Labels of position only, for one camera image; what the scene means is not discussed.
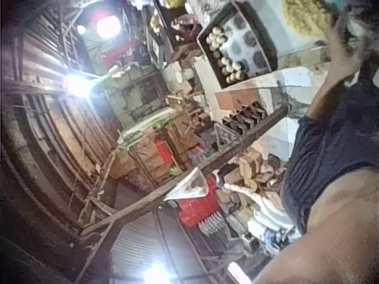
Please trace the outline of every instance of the baking tray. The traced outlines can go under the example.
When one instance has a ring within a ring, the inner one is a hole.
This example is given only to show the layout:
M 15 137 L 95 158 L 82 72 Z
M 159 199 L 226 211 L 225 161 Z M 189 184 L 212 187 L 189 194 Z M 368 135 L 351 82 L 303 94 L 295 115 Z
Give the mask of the baking tray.
M 213 57 L 213 52 L 206 43 L 206 38 L 215 26 L 222 28 L 228 38 L 219 48 L 221 56 L 229 58 L 232 62 L 240 62 L 247 74 L 245 80 L 276 70 L 276 49 L 256 12 L 247 2 L 231 1 L 213 17 L 197 37 L 199 46 L 207 56 L 222 88 L 241 81 L 232 84 L 226 82 L 226 76 L 221 72 L 222 68 L 217 65 L 218 59 Z

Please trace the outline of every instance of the wooden plank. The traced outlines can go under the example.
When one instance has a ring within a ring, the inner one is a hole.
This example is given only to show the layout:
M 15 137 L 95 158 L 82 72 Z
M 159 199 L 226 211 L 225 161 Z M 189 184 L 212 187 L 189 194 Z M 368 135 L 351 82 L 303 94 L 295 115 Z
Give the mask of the wooden plank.
M 209 175 L 213 170 L 218 169 L 235 155 L 248 148 L 254 141 L 260 136 L 265 134 L 271 127 L 278 123 L 282 118 L 288 114 L 289 106 L 285 105 L 274 111 L 273 114 L 262 120 L 257 126 L 248 131 L 245 135 L 238 137 L 235 141 L 231 142 L 222 151 L 217 152 L 211 156 L 207 161 L 197 165 L 204 175 Z M 81 235 L 86 235 L 91 232 L 100 230 L 110 224 L 111 222 L 119 222 L 120 224 L 128 224 L 138 217 L 150 212 L 156 206 L 158 206 L 166 194 L 184 177 L 194 170 L 193 167 L 187 170 L 185 173 L 177 176 L 175 179 L 170 180 L 168 183 L 157 188 L 152 193 L 148 194 L 141 200 L 137 201 L 133 205 L 128 206 L 116 214 L 109 216 L 108 218 L 94 224 L 87 226 Z

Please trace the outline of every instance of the plastic bag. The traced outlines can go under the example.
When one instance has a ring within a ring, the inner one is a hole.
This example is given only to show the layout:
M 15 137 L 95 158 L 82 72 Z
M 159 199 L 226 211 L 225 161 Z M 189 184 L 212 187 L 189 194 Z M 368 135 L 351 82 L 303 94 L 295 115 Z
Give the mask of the plastic bag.
M 188 176 L 181 180 L 165 197 L 170 199 L 184 199 L 204 197 L 208 194 L 207 179 L 199 168 L 195 168 Z

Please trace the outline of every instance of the person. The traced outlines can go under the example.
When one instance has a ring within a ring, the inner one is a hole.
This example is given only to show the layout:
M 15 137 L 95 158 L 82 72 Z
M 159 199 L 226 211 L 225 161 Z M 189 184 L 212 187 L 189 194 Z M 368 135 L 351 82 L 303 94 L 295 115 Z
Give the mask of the person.
M 330 69 L 305 117 L 281 189 L 302 233 L 254 284 L 379 283 L 378 99 L 370 80 L 344 81 L 365 58 L 346 51 L 347 11 L 329 33 Z

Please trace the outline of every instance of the hand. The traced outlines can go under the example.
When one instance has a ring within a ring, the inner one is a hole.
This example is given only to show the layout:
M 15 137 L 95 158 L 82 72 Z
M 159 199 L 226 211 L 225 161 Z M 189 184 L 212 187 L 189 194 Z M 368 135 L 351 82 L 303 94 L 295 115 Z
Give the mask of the hand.
M 337 20 L 336 25 L 329 31 L 329 48 L 332 62 L 327 81 L 336 84 L 354 75 L 362 64 L 364 37 L 357 50 L 348 52 L 345 32 L 348 23 L 348 11 L 345 9 Z

